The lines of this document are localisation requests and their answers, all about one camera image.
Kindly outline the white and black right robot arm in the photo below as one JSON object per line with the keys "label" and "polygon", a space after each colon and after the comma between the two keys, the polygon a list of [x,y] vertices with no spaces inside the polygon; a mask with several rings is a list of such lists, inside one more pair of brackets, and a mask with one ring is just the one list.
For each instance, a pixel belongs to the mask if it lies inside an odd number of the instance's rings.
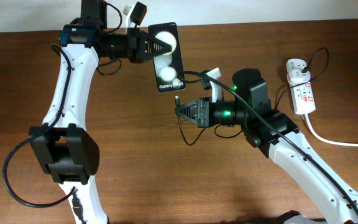
{"label": "white and black right robot arm", "polygon": [[272,108],[258,69],[237,71],[233,87],[218,80],[217,68],[191,74],[213,92],[185,104],[176,99],[178,118],[201,129],[240,126],[247,142],[291,176],[327,223],[358,223],[358,192],[325,163],[287,115]]}

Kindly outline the black Samsung Galaxy smartphone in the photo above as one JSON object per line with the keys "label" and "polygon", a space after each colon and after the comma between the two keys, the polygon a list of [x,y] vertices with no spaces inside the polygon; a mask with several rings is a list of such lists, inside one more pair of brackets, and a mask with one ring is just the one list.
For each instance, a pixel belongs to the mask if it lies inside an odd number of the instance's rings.
{"label": "black Samsung Galaxy smartphone", "polygon": [[154,58],[157,90],[159,93],[184,90],[186,84],[178,78],[183,71],[177,24],[169,22],[148,26],[149,34],[171,45],[172,50]]}

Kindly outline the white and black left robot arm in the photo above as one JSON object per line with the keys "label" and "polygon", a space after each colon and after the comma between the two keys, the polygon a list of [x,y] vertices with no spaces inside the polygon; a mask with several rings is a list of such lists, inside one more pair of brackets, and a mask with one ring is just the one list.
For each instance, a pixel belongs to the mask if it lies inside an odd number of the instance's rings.
{"label": "white and black left robot arm", "polygon": [[176,37],[163,31],[107,30],[106,1],[82,1],[80,16],[60,32],[60,72],[52,103],[41,127],[29,130],[30,145],[44,173],[66,194],[76,223],[109,223],[96,187],[99,147],[86,132],[86,106],[99,60],[143,63],[178,49]]}

